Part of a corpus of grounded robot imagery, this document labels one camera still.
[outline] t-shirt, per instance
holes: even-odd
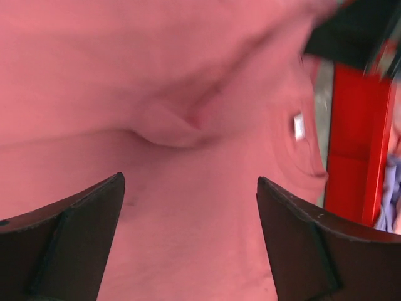
[[[0,2],[0,219],[121,171],[99,301],[274,300],[256,183],[322,192],[299,54],[332,1]]]

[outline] gray surface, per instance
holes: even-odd
[[[318,130],[320,156],[326,169],[333,95],[333,75],[332,62],[322,61],[315,83],[315,120]],[[323,200],[324,195],[318,201],[318,205],[321,207],[323,207]]]

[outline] white clothing tag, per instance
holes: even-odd
[[[294,117],[295,140],[299,141],[305,138],[305,126],[303,123],[303,114],[300,113]]]

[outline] red container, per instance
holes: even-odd
[[[325,209],[366,226],[380,212],[394,96],[391,80],[336,65]]]

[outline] fabric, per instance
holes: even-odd
[[[274,300],[256,182],[323,190],[299,54],[333,4],[0,0],[0,219],[121,171],[99,301]]]
[[[375,228],[393,233],[393,224],[397,217],[396,206],[401,197],[401,159],[389,155],[384,175],[382,207]]]

